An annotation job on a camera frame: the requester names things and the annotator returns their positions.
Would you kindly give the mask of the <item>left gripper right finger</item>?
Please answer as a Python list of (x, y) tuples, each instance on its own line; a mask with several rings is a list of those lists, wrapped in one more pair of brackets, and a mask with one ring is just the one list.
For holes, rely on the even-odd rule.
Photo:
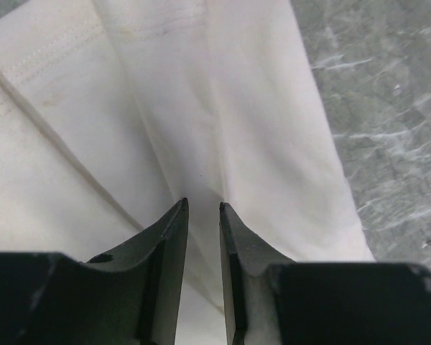
[(229, 344), (431, 344), (431, 271), (291, 260), (220, 205)]

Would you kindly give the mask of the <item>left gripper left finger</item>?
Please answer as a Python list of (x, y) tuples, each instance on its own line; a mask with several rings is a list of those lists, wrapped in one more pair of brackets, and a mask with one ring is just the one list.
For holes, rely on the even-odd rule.
[(0, 252), (0, 344), (173, 344), (188, 218), (182, 199), (87, 262)]

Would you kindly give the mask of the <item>white t shirt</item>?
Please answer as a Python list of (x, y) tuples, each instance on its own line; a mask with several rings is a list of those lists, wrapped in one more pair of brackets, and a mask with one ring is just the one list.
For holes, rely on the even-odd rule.
[(190, 206), (178, 344), (224, 344), (219, 205), (373, 255), (288, 1), (28, 1), (0, 19), (0, 251), (86, 260)]

